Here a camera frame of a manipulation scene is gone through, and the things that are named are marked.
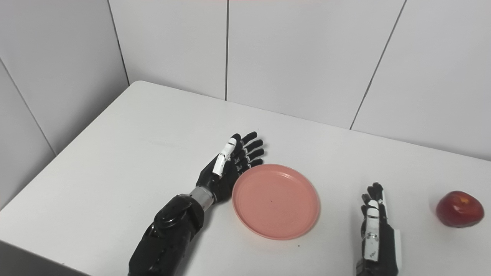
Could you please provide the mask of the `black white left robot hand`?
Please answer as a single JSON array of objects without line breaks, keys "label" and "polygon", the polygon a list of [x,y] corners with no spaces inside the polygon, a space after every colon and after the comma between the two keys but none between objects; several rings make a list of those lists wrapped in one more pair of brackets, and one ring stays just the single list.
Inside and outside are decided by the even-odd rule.
[{"label": "black white left robot hand", "polygon": [[196,186],[206,189],[214,203],[228,201],[238,178],[247,170],[264,164],[263,144],[256,131],[245,136],[235,133],[202,169]]}]

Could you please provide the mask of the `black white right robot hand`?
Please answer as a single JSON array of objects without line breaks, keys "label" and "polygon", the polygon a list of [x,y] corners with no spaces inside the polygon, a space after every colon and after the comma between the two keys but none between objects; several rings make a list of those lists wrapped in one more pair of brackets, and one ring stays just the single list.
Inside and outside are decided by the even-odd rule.
[{"label": "black white right robot hand", "polygon": [[356,276],[397,276],[402,265],[400,231],[391,227],[385,193],[380,183],[367,187],[362,195],[361,259]]}]

